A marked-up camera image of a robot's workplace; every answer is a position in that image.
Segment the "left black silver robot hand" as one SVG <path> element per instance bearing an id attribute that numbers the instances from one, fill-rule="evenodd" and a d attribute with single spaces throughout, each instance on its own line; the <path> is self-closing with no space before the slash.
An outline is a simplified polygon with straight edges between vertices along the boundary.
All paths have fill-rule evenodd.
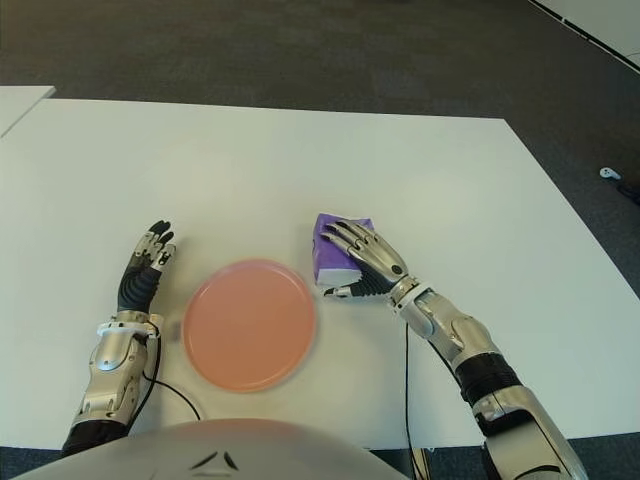
<path id="1" fill-rule="evenodd" d="M 117 312 L 148 314 L 163 271 L 176 252 L 171 223 L 159 220 L 137 242 L 117 291 Z"/>

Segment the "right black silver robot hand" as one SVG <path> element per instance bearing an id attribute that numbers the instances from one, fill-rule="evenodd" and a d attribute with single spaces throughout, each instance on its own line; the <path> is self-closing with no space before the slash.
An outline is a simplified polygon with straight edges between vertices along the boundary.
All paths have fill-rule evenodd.
<path id="1" fill-rule="evenodd" d="M 328 224 L 320 236 L 349 257 L 360 271 L 356 282 L 327 289 L 327 297 L 389 295 L 396 305 L 419 284 L 398 252 L 373 229 L 344 219 Z"/>

